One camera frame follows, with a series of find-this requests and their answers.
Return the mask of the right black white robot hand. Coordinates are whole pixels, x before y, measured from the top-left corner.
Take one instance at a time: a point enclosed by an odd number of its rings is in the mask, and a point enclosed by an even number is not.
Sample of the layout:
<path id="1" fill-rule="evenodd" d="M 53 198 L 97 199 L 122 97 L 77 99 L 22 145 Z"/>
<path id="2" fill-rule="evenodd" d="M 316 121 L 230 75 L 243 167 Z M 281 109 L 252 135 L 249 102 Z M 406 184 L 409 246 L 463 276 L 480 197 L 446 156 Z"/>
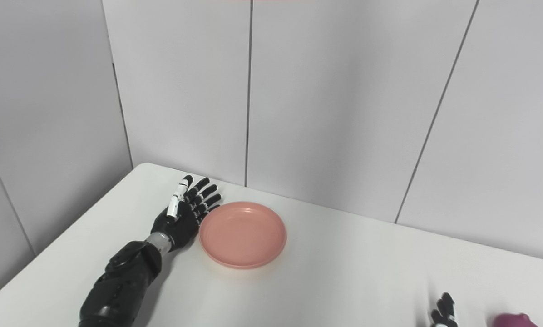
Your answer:
<path id="1" fill-rule="evenodd" d="M 455 302 L 448 292 L 444 292 L 437 301 L 437 308 L 430 312 L 431 327 L 458 327 Z"/>

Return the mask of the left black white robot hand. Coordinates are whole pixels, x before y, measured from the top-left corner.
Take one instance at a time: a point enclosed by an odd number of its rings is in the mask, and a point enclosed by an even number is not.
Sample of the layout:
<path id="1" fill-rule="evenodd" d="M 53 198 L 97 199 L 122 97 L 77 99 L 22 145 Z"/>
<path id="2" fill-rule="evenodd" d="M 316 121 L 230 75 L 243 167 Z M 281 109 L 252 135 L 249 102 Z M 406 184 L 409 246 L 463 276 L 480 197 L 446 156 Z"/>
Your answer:
<path id="1" fill-rule="evenodd" d="M 195 183 L 191 175 L 185 176 L 176 186 L 168 206 L 155 218 L 146 241 L 162 255 L 186 247 L 221 199 L 217 185 L 209 178 Z"/>

